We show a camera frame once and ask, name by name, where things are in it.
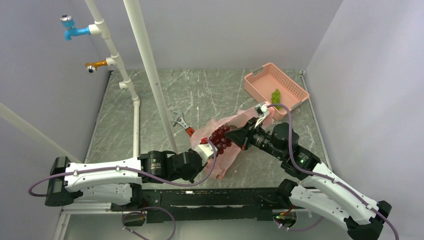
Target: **plastic bag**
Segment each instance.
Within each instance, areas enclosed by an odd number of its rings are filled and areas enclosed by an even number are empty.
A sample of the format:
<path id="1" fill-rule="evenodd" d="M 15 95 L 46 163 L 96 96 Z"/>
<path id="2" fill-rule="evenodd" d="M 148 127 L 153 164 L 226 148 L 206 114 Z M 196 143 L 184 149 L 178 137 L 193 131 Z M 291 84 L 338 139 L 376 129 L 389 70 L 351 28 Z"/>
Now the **plastic bag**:
<path id="1" fill-rule="evenodd" d="M 269 109 L 270 116 L 268 116 L 265 121 L 262 122 L 262 127 L 268 127 L 273 124 L 273 115 L 275 109 L 271 107 Z M 206 123 L 205 127 L 202 127 L 196 130 L 190 138 L 191 148 L 194 149 L 203 138 L 209 138 L 211 134 L 221 127 L 224 124 L 235 125 L 238 128 L 243 127 L 248 120 L 253 117 L 258 117 L 258 114 L 255 111 L 254 107 L 251 107 L 247 110 L 239 110 L 236 115 L 225 117 L 219 120 L 212 118 L 208 123 Z M 216 158 L 215 168 L 212 171 L 212 174 L 209 178 L 214 179 L 223 179 L 228 168 L 233 164 L 237 155 L 240 153 L 241 149 L 235 145 L 234 143 L 225 149 L 222 155 L 219 155 Z M 211 170 L 213 159 L 209 159 L 206 167 L 203 169 L 205 173 L 208 173 Z"/>

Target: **wrench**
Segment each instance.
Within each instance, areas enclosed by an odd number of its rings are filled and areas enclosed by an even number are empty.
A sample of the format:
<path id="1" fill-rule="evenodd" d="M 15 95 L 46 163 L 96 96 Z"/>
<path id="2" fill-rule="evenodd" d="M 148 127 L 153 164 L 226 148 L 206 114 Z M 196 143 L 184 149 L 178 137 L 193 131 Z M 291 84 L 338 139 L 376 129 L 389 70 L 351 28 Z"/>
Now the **wrench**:
<path id="1" fill-rule="evenodd" d="M 169 118 L 169 120 L 173 123 L 172 126 L 175 127 L 175 125 L 180 124 L 191 137 L 195 133 L 195 130 L 191 126 L 189 126 L 186 121 L 184 121 L 183 113 L 180 110 L 175 110 L 173 111 L 173 113 L 176 114 L 176 117 Z"/>

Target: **gray wall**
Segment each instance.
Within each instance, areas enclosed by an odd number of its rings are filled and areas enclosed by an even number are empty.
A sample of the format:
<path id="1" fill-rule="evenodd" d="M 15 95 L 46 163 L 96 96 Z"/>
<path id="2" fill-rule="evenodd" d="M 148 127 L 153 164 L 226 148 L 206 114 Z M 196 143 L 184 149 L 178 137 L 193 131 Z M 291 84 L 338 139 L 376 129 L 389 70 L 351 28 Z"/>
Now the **gray wall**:
<path id="1" fill-rule="evenodd" d="M 79 24 L 93 22 L 80 0 Z M 257 68 L 273 62 L 304 70 L 342 0 L 142 0 L 158 68 Z M 98 8 L 130 69 L 144 68 L 122 1 Z M 107 48 L 94 44 L 102 57 Z"/>
<path id="2" fill-rule="evenodd" d="M 84 160 L 108 75 L 84 71 L 86 61 L 100 59 L 92 37 L 65 41 L 59 17 L 78 17 L 69 1 L 0 6 L 0 102 Z M 45 207 L 27 189 L 48 176 L 57 156 L 0 118 L 0 239 L 52 238 L 60 209 Z"/>
<path id="3" fill-rule="evenodd" d="M 392 204 L 402 240 L 424 236 L 423 26 L 422 0 L 344 0 L 306 70 L 334 171 Z"/>

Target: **wall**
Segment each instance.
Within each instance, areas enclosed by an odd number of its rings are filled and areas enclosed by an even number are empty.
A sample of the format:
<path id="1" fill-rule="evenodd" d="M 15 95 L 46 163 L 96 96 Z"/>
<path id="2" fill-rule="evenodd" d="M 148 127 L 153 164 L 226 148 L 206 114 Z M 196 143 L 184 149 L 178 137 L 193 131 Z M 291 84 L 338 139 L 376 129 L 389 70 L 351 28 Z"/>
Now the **wall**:
<path id="1" fill-rule="evenodd" d="M 0 3 L 0 102 L 84 160 L 108 73 L 85 73 L 99 60 L 91 36 L 67 42 L 59 17 L 68 1 Z M 52 239 L 60 209 L 27 194 L 58 155 L 0 118 L 0 239 Z M 44 184 L 36 189 L 45 192 Z"/>
<path id="2" fill-rule="evenodd" d="M 334 171 L 392 204 L 402 240 L 424 236 L 423 38 L 421 0 L 344 0 L 306 70 Z"/>
<path id="3" fill-rule="evenodd" d="M 93 22 L 84 13 L 77 24 Z M 342 0 L 142 0 L 151 48 L 158 68 L 257 68 L 273 62 L 304 70 Z M 122 1 L 98 8 L 130 69 L 144 68 Z M 94 39 L 107 57 L 101 39 Z"/>

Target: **blue faucet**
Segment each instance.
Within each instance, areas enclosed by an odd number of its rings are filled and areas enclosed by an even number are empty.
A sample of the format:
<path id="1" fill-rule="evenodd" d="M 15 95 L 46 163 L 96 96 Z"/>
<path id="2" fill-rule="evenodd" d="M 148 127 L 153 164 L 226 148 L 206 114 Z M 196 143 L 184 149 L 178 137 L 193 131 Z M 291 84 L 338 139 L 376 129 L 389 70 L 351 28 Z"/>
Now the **blue faucet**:
<path id="1" fill-rule="evenodd" d="M 71 36 L 80 36 L 85 34 L 91 35 L 89 27 L 81 29 L 75 28 L 75 22 L 69 15 L 63 15 L 60 18 L 60 21 L 62 22 L 62 25 L 67 28 L 64 34 L 66 41 L 70 41 Z"/>

